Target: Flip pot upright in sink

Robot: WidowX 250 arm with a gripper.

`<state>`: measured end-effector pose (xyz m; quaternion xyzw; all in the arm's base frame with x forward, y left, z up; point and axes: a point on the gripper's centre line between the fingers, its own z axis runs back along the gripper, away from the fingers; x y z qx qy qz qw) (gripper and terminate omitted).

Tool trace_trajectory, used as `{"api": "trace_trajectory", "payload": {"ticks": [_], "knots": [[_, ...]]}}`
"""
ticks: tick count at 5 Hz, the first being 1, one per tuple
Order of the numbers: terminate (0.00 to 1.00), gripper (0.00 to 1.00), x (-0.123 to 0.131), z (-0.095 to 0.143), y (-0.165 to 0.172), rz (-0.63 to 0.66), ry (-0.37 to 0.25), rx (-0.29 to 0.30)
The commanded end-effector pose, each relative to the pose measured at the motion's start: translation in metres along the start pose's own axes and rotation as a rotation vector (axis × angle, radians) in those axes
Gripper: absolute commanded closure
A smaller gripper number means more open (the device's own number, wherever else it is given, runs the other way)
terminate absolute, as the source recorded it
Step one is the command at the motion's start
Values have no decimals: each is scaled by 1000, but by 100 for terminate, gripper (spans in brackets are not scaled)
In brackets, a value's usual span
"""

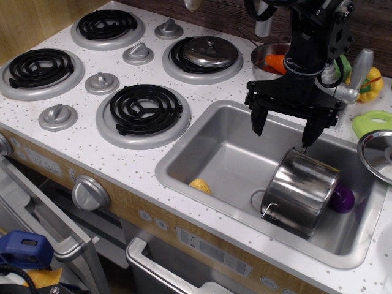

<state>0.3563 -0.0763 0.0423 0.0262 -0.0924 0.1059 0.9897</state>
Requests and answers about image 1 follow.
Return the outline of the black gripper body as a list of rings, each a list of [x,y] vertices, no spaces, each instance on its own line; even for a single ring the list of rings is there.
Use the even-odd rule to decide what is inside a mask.
[[[316,82],[333,60],[323,61],[316,67],[301,67],[293,58],[284,58],[286,74],[275,80],[254,80],[247,83],[245,104],[252,111],[259,105],[269,112],[306,120],[321,119],[323,128],[335,126],[342,103],[322,91]]]

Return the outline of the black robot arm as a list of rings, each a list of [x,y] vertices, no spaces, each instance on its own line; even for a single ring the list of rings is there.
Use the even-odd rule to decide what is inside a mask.
[[[344,103],[327,94],[341,80],[326,84],[322,72],[327,64],[343,66],[340,59],[352,43],[351,1],[267,1],[257,13],[253,1],[244,7],[251,18],[267,21],[277,9],[290,11],[291,44],[284,56],[286,73],[274,80],[250,81],[245,104],[251,110],[252,130],[261,135],[269,111],[307,121],[302,146],[311,146],[324,129],[335,126]]]

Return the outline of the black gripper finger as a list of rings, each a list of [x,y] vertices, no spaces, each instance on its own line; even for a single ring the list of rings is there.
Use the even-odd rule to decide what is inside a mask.
[[[251,124],[252,124],[252,130],[258,135],[261,136],[266,119],[268,116],[268,110],[259,106],[259,105],[254,105],[252,107],[251,111]]]
[[[302,145],[311,146],[323,132],[323,121],[321,119],[310,119],[307,121],[303,136]]]

